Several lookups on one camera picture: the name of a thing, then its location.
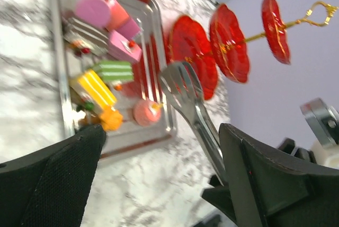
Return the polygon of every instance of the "baking tray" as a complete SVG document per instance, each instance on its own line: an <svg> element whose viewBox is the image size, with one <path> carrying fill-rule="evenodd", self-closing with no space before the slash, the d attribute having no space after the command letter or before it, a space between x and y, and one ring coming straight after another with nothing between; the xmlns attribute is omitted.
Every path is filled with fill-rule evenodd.
<svg viewBox="0 0 339 227"><path fill-rule="evenodd" d="M117 0L126 11L139 21L142 32L136 39L142 47L143 59L139 64L140 72L145 68L146 81L141 81L141 98L148 96L151 100L164 104L161 120L150 126L141 127L132 118L132 107L140 99L126 97L114 92L117 104L114 106L124 116L124 123L117 131L107 132L107 143L102 151L102 158L112 156L119 160L139 154L155 147L160 147L175 139L177 128L174 109L167 104L157 83L157 72L166 66L160 10L155 0ZM69 78L79 69L76 58L71 54L63 39L63 21L75 6L76 0L50 0L52 32L56 52L61 107L65 126L65 137L75 134L80 118L71 102Z"/></svg>

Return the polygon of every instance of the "marble countertop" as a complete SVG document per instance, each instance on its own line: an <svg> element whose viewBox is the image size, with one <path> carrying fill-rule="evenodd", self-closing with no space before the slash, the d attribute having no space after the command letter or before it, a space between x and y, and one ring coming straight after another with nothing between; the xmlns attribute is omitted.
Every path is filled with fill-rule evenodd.
<svg viewBox="0 0 339 227"><path fill-rule="evenodd" d="M208 28L214 7L207 0L157 1L164 27L186 13ZM47 0L0 0L0 162L63 139L49 13ZM222 80L206 105L217 127L229 121ZM212 167L180 115L177 121L174 143L99 162L83 227L191 226L214 209L200 198Z"/></svg>

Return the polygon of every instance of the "green layered cake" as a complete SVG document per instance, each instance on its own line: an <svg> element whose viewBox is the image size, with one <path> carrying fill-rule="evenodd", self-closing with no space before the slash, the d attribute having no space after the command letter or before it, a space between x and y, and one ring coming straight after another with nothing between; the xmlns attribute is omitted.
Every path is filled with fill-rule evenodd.
<svg viewBox="0 0 339 227"><path fill-rule="evenodd" d="M92 67L92 70L104 83L123 84L134 79L132 66L125 61L100 61Z"/></svg>

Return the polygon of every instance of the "petit four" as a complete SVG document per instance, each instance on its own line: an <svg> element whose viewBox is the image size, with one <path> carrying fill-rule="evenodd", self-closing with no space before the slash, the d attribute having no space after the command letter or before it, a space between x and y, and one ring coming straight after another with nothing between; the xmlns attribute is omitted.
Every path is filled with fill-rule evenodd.
<svg viewBox="0 0 339 227"><path fill-rule="evenodd" d="M121 27L117 28L116 31L126 39L132 40L140 32L140 27L133 18L129 18L129 20Z"/></svg>
<svg viewBox="0 0 339 227"><path fill-rule="evenodd" d="M135 121L141 126L150 126L161 118L161 104L149 99L141 99L133 108Z"/></svg>
<svg viewBox="0 0 339 227"><path fill-rule="evenodd" d="M117 101L109 88L91 69L75 80L70 81L70 86L80 95L83 102L92 102L94 104L93 111L98 115L106 107L114 106Z"/></svg>
<svg viewBox="0 0 339 227"><path fill-rule="evenodd" d="M126 23L129 15L117 0L108 0L107 4L110 9L111 20L106 29L110 32Z"/></svg>
<svg viewBox="0 0 339 227"><path fill-rule="evenodd" d="M104 83L119 85L133 81L133 70L129 62L103 60L95 64L92 70Z"/></svg>
<svg viewBox="0 0 339 227"><path fill-rule="evenodd" d="M134 41L128 41L117 31L110 34L109 54L121 61L137 63L141 58L141 48Z"/></svg>
<svg viewBox="0 0 339 227"><path fill-rule="evenodd" d="M99 118L106 132L119 129L123 121L122 114L112 107L106 107Z"/></svg>
<svg viewBox="0 0 339 227"><path fill-rule="evenodd" d="M105 0L78 0L74 14L98 28L104 28L111 20L110 7Z"/></svg>

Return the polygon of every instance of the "tray rim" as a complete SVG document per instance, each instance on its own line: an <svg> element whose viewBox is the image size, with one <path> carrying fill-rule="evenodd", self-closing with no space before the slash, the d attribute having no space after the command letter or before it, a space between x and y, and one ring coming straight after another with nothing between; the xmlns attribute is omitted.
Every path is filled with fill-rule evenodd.
<svg viewBox="0 0 339 227"><path fill-rule="evenodd" d="M60 0L49 0L50 1L50 10L51 10L51 23L52 23L52 35L53 35L53 46L54 46L54 55L55 55L55 61L56 61L56 68L57 68L57 76L58 76L58 82L59 82L59 91L60 91L60 100L61 100L61 112L63 116L63 123L64 123L64 137L68 138L75 134L74 131L74 125L73 125L73 119L70 117L69 113L72 113L72 102L70 100L70 88L68 83L68 76L67 76L67 61L66 61L66 53L65 53L65 45L64 40L62 37L62 17L61 17L61 4ZM156 19L157 22L162 27L162 21L161 21L161 15L160 15L160 8L158 3L155 0L149 0L148 5L152 5L157 10ZM160 45L163 47L163 54L165 54L164 49L164 42L163 39L160 37L158 38L160 41ZM163 60L163 65L166 66L166 59ZM143 141L141 143L135 144L135 146L140 145L137 147L137 149L134 149L133 151L145 151L144 147L151 147L154 148L155 144L162 144L170 142L172 140L175 140L177 137L177 120L176 120L176 112L172 106L169 106L171 109L171 121L173 124L173 127L171 127L171 130L162 136L159 139L151 139L149 141L153 141L153 143L142 146L143 144L147 144L149 141ZM124 147L113 150L112 152L107 152L104 155L107 156L117 156L115 151L124 151ZM130 154L130 151L122 152L121 154Z"/></svg>

